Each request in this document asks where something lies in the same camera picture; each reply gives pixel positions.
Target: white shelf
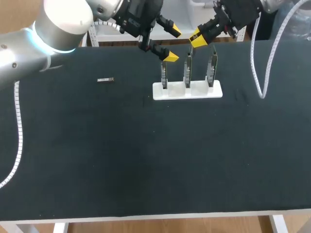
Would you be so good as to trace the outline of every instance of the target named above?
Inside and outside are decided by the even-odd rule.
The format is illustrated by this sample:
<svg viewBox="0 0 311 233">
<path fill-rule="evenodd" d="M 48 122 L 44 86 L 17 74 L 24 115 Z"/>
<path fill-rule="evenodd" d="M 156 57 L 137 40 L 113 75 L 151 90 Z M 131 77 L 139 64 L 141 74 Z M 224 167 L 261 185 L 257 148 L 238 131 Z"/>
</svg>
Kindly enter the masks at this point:
<svg viewBox="0 0 311 233">
<path fill-rule="evenodd" d="M 175 22 L 177 27 L 182 32 L 182 35 L 178 39 L 189 39 L 193 34 L 195 28 L 192 27 L 190 22 L 190 16 L 187 9 L 188 0 L 164 0 L 161 14 L 168 19 Z M 200 16 L 201 23 L 206 23 L 209 19 L 214 18 L 215 12 L 211 9 L 205 9 L 206 15 Z M 109 26 L 100 25 L 97 28 L 97 39 L 99 42 L 110 41 L 137 41 L 138 38 L 125 33 L 120 34 L 118 31 L 110 28 Z M 219 37 L 228 36 L 222 33 Z M 150 38 L 152 40 L 173 40 L 176 39 L 169 33 L 163 30 L 163 28 L 156 24 L 151 32 Z"/>
</svg>

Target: small metal block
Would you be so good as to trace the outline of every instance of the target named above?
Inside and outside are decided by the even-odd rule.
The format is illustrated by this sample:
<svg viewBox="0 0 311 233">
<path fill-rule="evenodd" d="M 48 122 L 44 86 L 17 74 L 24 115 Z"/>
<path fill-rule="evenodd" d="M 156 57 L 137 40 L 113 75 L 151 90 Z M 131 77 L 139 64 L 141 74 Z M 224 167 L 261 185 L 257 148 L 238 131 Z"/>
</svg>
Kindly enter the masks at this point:
<svg viewBox="0 0 311 233">
<path fill-rule="evenodd" d="M 167 63 L 166 62 L 161 62 L 161 82 L 163 85 L 163 89 L 167 89 L 168 77 L 167 77 Z"/>
<path fill-rule="evenodd" d="M 98 79 L 98 83 L 112 83 L 114 82 L 115 78 L 105 78 L 105 79 Z"/>
<path fill-rule="evenodd" d="M 213 46 L 213 55 L 210 57 L 208 64 L 207 64 L 207 83 L 209 87 L 214 86 L 217 62 L 218 62 L 218 56 L 217 56 L 215 46 Z"/>
<path fill-rule="evenodd" d="M 186 88 L 190 88 L 191 84 L 191 68 L 192 68 L 192 52 L 188 52 L 184 65 L 184 77 Z"/>
</svg>

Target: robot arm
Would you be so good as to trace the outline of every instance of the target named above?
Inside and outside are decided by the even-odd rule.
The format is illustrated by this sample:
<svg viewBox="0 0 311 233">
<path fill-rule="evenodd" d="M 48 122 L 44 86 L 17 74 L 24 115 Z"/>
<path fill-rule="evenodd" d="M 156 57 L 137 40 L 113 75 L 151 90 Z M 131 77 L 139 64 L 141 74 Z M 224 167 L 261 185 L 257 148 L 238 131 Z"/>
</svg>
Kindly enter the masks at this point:
<svg viewBox="0 0 311 233">
<path fill-rule="evenodd" d="M 252 23 L 259 13 L 276 11 L 288 0 L 218 0 L 214 3 L 215 18 L 198 26 L 190 37 L 194 48 L 211 43 L 222 32 L 235 37 L 238 30 Z"/>
<path fill-rule="evenodd" d="M 163 0 L 43 0 L 33 25 L 0 35 L 0 89 L 38 71 L 61 66 L 79 46 L 93 22 L 113 18 L 123 31 L 141 37 L 139 47 L 160 60 L 178 57 L 149 39 L 157 22 L 178 37 L 180 31 L 161 14 Z"/>
</svg>

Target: table leg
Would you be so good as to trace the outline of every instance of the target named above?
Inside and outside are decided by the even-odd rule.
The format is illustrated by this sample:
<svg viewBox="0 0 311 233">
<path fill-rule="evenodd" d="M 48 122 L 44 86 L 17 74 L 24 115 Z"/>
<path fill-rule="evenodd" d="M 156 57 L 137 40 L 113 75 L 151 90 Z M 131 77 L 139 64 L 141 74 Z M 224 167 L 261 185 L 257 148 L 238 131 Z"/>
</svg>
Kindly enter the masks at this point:
<svg viewBox="0 0 311 233">
<path fill-rule="evenodd" d="M 31 224 L 0 224 L 8 233 L 39 233 L 34 225 Z"/>
<path fill-rule="evenodd" d="M 311 232 L 311 218 L 303 225 L 298 233 L 310 233 Z"/>
<path fill-rule="evenodd" d="M 53 233 L 67 233 L 69 223 L 55 223 Z"/>
<path fill-rule="evenodd" d="M 288 233 L 283 215 L 270 215 L 269 217 L 274 233 Z"/>
</svg>

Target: white storage box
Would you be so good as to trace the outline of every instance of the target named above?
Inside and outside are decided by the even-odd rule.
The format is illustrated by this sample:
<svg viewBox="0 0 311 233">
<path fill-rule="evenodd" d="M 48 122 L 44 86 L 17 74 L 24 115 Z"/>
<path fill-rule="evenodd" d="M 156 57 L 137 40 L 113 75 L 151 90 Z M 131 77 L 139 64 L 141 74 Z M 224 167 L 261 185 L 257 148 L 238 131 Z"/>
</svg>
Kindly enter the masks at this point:
<svg viewBox="0 0 311 233">
<path fill-rule="evenodd" d="M 213 0 L 187 0 L 187 9 L 193 29 L 215 18 Z"/>
</svg>

